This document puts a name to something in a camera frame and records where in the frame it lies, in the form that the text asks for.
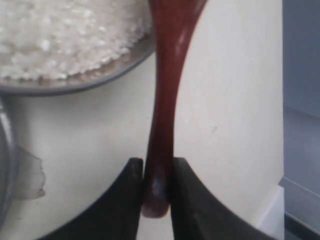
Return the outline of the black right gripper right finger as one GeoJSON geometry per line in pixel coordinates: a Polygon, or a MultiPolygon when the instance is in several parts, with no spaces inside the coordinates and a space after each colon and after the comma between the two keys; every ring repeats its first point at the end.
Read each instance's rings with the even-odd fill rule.
{"type": "Polygon", "coordinates": [[[184,158],[173,160],[170,215],[176,240],[270,240],[223,205],[184,158]]]}

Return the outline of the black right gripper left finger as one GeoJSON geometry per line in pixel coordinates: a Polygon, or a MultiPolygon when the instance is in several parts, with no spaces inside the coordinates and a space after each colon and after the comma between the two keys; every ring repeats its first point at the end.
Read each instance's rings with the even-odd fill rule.
{"type": "Polygon", "coordinates": [[[130,158],[103,195],[43,240],[135,240],[140,221],[143,160],[130,158]]]}

